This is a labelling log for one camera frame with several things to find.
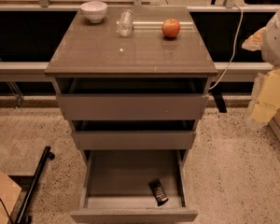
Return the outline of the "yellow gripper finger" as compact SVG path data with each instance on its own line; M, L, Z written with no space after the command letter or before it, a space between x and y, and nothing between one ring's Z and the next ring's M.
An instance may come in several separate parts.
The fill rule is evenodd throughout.
M280 68L258 73L246 112L246 125L254 130L266 126L280 109Z
M249 51L261 50L263 34L266 31L265 27L258 29L242 44L242 48Z

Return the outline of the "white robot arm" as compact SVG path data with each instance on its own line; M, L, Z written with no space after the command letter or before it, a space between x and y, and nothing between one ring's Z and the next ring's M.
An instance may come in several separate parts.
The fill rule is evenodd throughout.
M258 74L246 113L246 125L261 129L280 109L280 9L267 25L252 34L242 45L243 49L261 51L262 60L273 66L267 74Z

